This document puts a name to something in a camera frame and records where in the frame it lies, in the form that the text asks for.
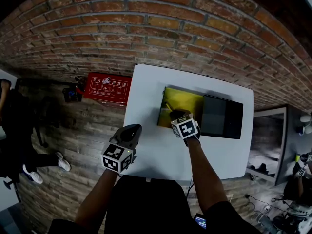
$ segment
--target wrist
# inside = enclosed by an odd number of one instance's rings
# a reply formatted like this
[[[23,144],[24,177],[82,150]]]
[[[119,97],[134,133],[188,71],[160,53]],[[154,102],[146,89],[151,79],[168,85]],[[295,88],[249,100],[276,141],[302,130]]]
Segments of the wrist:
[[[187,142],[188,146],[197,146],[197,145],[200,146],[199,140],[195,137],[194,138],[187,138],[186,142]]]
[[[107,174],[111,178],[117,178],[118,172],[112,171],[110,169],[105,169],[105,174]]]

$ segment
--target brick wall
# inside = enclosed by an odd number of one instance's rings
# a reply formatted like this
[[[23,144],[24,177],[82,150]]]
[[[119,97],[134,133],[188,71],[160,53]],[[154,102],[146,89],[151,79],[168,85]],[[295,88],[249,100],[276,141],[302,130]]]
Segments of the brick wall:
[[[0,60],[65,81],[146,63],[249,87],[256,109],[312,109],[311,57],[252,0],[27,0],[0,23]]]

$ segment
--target black tablet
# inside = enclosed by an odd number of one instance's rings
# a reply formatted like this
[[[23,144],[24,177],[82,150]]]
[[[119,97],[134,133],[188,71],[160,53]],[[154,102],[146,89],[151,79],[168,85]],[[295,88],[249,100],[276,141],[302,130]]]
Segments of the black tablet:
[[[240,139],[243,108],[242,103],[205,95],[201,135]]]

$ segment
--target red box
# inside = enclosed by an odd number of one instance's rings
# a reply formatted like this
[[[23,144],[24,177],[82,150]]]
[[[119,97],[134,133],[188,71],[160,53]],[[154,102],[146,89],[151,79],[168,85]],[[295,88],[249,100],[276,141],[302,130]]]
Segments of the red box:
[[[131,77],[89,73],[84,97],[127,105]]]

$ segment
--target small screen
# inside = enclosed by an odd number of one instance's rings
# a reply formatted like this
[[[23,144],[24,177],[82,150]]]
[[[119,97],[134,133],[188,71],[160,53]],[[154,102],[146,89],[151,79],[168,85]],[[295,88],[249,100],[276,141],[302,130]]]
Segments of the small screen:
[[[201,130],[204,133],[222,135],[224,131],[227,102],[213,97],[205,97]]]
[[[206,220],[201,217],[195,217],[195,221],[197,224],[199,224],[202,228],[206,228]]]

